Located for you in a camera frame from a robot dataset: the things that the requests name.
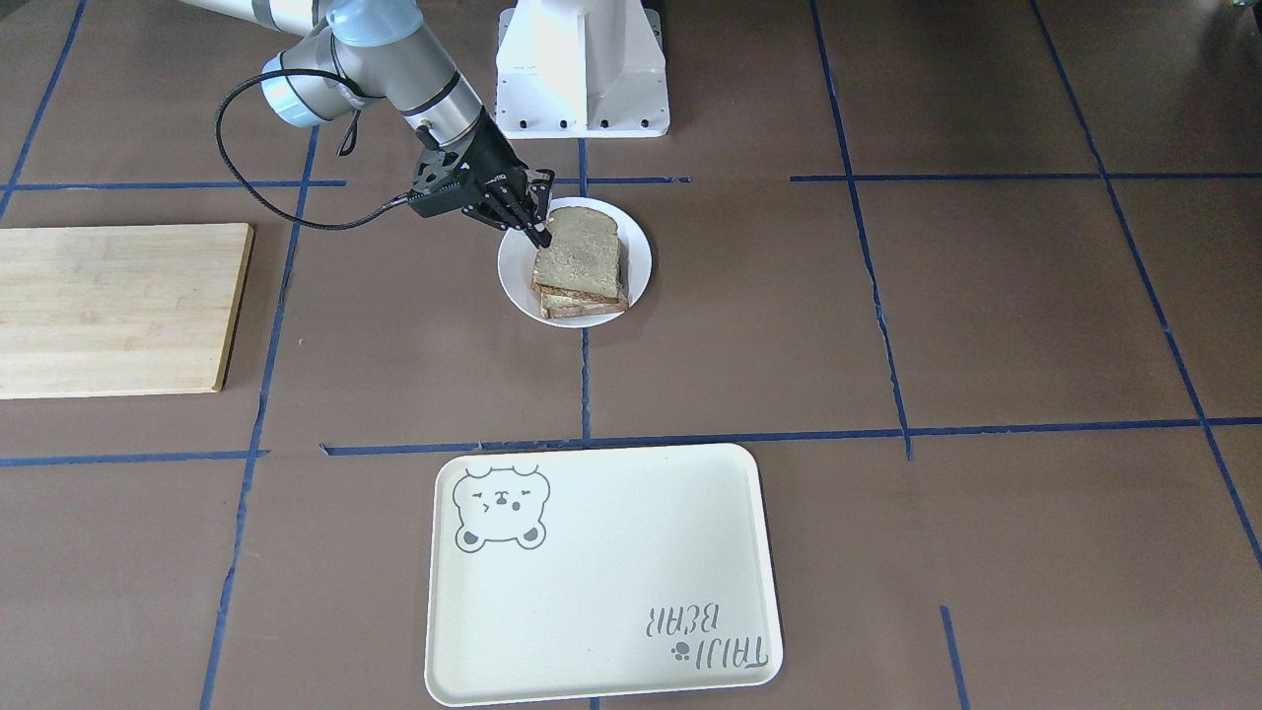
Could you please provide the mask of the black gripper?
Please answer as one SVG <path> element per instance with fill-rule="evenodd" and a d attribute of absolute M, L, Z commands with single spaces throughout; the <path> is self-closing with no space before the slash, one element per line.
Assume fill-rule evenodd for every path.
<path fill-rule="evenodd" d="M 464 214 L 497 230 L 522 231 L 536 248 L 551 246 L 546 222 L 555 172 L 530 168 L 526 180 L 522 161 L 485 108 L 463 136 L 440 150 L 461 153 L 472 180 L 469 188 L 477 189 Z"/>

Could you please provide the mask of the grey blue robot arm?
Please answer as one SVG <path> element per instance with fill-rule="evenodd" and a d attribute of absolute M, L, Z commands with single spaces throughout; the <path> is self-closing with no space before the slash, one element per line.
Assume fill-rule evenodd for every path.
<path fill-rule="evenodd" d="M 520 161 L 456 67 L 415 1 L 206 1 L 209 13 L 298 37 L 255 77 L 230 92 L 257 87 L 285 122 L 316 127 L 389 103 L 422 144 L 409 190 L 382 206 L 415 214 L 468 216 L 493 230 L 522 231 L 548 248 L 554 172 Z"/>

